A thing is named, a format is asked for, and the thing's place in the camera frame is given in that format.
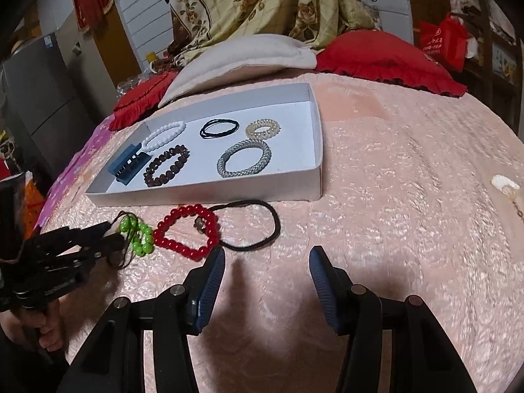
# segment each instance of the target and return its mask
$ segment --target orange object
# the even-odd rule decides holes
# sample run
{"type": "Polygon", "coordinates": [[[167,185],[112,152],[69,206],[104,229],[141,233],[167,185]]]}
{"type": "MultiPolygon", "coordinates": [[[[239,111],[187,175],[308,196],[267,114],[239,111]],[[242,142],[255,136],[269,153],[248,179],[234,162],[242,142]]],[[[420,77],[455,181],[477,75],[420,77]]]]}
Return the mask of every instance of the orange object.
{"type": "Polygon", "coordinates": [[[36,189],[35,182],[33,180],[30,180],[26,184],[24,197],[24,239],[30,238],[32,236],[32,232],[35,229],[38,216],[40,215],[42,208],[44,208],[45,203],[46,200],[40,194],[38,189],[36,189]]]}

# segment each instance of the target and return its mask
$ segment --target white box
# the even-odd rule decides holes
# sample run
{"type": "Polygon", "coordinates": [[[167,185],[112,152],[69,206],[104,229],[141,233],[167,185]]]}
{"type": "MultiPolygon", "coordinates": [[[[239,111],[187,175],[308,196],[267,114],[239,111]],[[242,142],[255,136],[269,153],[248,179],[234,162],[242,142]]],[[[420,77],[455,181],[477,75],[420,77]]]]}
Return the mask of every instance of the white box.
{"type": "MultiPolygon", "coordinates": [[[[231,124],[219,124],[208,131],[229,130],[231,124]]],[[[278,85],[241,91],[175,109],[158,117],[147,119],[119,147],[106,162],[86,191],[97,207],[214,204],[239,199],[316,200],[322,194],[322,126],[313,91],[308,83],[278,85]],[[214,118],[229,118],[240,127],[232,135],[202,139],[200,129],[214,118]],[[222,178],[216,163],[230,146],[247,139],[246,127],[261,118],[279,123],[281,130],[266,140],[271,149],[271,160],[266,168],[253,176],[222,178]],[[151,152],[153,158],[177,144],[190,151],[188,162],[167,184],[147,187],[143,181],[146,164],[127,186],[117,182],[107,167],[131,143],[142,140],[163,125],[185,121],[185,131],[172,142],[151,152]]],[[[245,149],[231,156],[228,171],[237,171],[255,164],[260,149],[245,149]]],[[[155,173],[159,176],[171,165],[164,162],[155,173]]]]}

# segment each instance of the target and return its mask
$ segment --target brown beaded bracelet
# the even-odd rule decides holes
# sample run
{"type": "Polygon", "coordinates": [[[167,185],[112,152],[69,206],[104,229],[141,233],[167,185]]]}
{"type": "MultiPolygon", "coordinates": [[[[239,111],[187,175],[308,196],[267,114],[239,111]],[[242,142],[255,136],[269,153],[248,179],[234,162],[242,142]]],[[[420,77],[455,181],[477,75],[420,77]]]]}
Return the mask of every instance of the brown beaded bracelet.
{"type": "Polygon", "coordinates": [[[161,186],[169,182],[172,178],[175,178],[175,174],[178,174],[180,169],[184,166],[189,158],[189,151],[184,145],[176,145],[174,148],[169,148],[160,156],[156,157],[149,166],[146,168],[146,172],[143,174],[143,181],[146,182],[147,187],[161,186]],[[156,169],[168,159],[180,153],[178,160],[169,167],[169,170],[164,174],[159,175],[157,178],[153,178],[156,169]]]}

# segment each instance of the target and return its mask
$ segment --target green beaded bracelet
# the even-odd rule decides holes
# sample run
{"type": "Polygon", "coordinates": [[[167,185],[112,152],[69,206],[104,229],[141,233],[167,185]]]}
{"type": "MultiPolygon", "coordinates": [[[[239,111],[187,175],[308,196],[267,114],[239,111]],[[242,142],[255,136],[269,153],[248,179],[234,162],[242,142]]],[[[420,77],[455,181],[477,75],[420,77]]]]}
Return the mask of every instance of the green beaded bracelet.
{"type": "Polygon", "coordinates": [[[153,236],[151,236],[153,229],[142,220],[138,220],[133,216],[124,216],[117,227],[117,231],[124,235],[129,231],[134,232],[130,243],[132,244],[133,253],[138,257],[151,254],[155,250],[153,236]]]}

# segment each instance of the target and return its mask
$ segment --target red pillow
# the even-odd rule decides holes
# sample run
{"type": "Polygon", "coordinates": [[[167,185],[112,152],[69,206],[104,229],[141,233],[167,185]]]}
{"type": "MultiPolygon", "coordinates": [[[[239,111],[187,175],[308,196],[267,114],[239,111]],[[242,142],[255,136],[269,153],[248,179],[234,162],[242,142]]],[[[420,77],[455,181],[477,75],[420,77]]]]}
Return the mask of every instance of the red pillow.
{"type": "Polygon", "coordinates": [[[115,119],[111,121],[109,130],[122,130],[129,127],[145,112],[156,108],[177,75],[178,72],[164,72],[129,90],[116,103],[113,109],[115,119]]]}
{"type": "Polygon", "coordinates": [[[466,86],[421,49],[383,31],[358,30],[336,37],[316,57],[319,72],[400,83],[436,94],[462,96],[466,86]]]}

